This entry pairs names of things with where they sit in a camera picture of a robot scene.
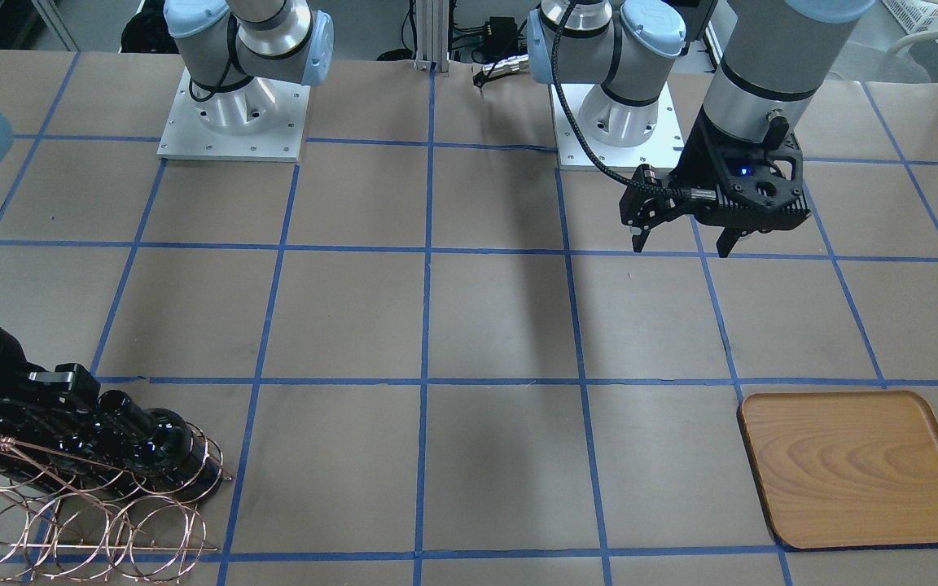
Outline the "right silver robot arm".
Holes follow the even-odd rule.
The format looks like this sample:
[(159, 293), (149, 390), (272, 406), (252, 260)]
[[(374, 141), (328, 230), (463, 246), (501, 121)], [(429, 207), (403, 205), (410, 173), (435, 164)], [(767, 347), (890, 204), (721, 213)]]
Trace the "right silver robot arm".
[(178, 55), (0, 50), (16, 142), (0, 168), (0, 326), (141, 405), (221, 433), (256, 423), (297, 164), (156, 154)]

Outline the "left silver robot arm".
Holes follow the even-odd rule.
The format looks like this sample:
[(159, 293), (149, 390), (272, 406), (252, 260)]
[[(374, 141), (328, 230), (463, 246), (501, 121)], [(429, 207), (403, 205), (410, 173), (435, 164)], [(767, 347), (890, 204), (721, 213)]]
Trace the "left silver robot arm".
[(542, 1), (526, 19), (533, 78), (550, 85), (585, 157), (625, 186), (620, 219), (640, 252), (680, 216), (717, 226), (727, 257), (753, 233), (796, 229), (811, 215), (794, 129), (868, 1), (734, 1), (736, 24), (677, 164), (622, 177), (593, 150), (651, 137), (659, 99), (689, 41), (664, 1)]

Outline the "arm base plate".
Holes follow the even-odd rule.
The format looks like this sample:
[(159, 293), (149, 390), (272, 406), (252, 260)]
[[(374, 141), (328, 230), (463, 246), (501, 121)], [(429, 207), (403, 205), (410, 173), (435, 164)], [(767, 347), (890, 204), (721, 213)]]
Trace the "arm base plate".
[(644, 107), (614, 103), (598, 85), (566, 83), (562, 88), (589, 149), (607, 167), (626, 173), (644, 163), (677, 167), (685, 143), (667, 85), (655, 103)]
[(296, 163), (308, 115), (309, 86), (256, 77), (202, 103), (204, 91), (182, 72), (161, 133), (165, 160)]

